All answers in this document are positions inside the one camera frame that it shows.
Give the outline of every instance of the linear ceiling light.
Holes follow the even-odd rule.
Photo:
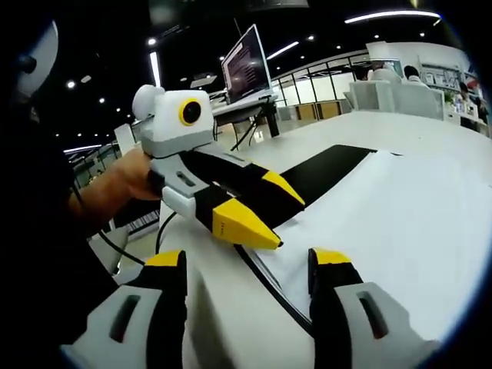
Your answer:
[[[157,52],[152,52],[151,56],[151,65],[152,65],[152,73],[154,74],[155,87],[161,87],[161,74],[159,73],[159,64],[157,63]]]
[[[361,17],[347,19],[345,21],[345,23],[349,24],[349,23],[355,23],[355,22],[360,22],[360,21],[366,21],[366,20],[372,19],[372,18],[396,17],[399,15],[419,15],[419,16],[423,16],[423,17],[440,18],[440,15],[438,15],[437,13],[433,13],[433,12],[422,12],[421,10],[394,10],[391,12],[379,12],[379,13],[373,13],[373,14],[368,14],[368,15],[362,15]]]
[[[294,46],[299,45],[299,41],[292,42],[290,45],[285,46],[284,48],[281,48],[279,51],[274,52],[272,55],[270,55],[267,60],[273,59],[276,56],[279,56],[282,52],[287,51],[289,48],[293,48]]]
[[[90,150],[91,148],[100,148],[102,145],[92,145],[92,146],[82,146],[81,148],[69,148],[68,150],[64,150],[63,152],[66,154],[70,154],[76,151],[84,151]]]

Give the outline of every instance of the computer monitor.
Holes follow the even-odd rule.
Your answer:
[[[267,59],[256,25],[252,25],[222,61],[228,103],[271,89]]]

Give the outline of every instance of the gripper jaw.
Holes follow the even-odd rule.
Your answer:
[[[215,143],[153,159],[162,200],[197,218],[215,237],[250,248],[282,245],[272,228],[304,210],[304,201],[278,174],[223,152]]]

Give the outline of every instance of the ceiling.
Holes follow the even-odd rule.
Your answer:
[[[247,12],[237,5],[228,8],[231,2],[224,0],[195,0],[188,4],[199,4],[199,12],[181,18],[175,28],[178,32],[166,32],[175,21],[165,26],[151,23],[149,1],[154,6],[163,0],[72,0],[55,15],[58,58],[35,99],[35,107],[42,123],[58,135],[63,148],[105,144],[114,139],[116,127],[134,121],[133,96],[141,85],[153,84],[154,80],[149,52],[158,52],[166,89],[190,88],[194,79],[217,75],[203,89],[221,90],[224,81],[219,57],[226,55],[240,32],[252,24],[258,27],[266,55],[300,42],[269,61],[272,78],[322,58],[364,49],[367,42],[375,41],[374,35],[387,42],[450,44],[447,27],[443,22],[433,27],[434,18],[344,23],[346,18],[376,10],[411,8],[404,0],[384,0],[378,5],[345,0],[338,2],[336,8],[323,0],[309,0],[309,7],[298,0],[287,2],[288,7],[278,5],[281,0],[272,1],[271,6],[265,6],[267,0],[242,0]],[[256,5],[267,10],[255,10]],[[425,33],[424,38],[419,36],[421,32]],[[313,41],[308,40],[309,35],[315,36]],[[147,45],[150,37],[158,40],[152,48]],[[90,81],[81,83],[86,75],[91,76]],[[67,88],[68,81],[75,82],[73,89]]]

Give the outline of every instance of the white sheet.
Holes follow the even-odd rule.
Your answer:
[[[321,247],[344,252],[409,311],[422,338],[442,341],[490,257],[492,188],[449,158],[379,151],[275,231],[284,245],[257,256],[306,317],[308,249]]]

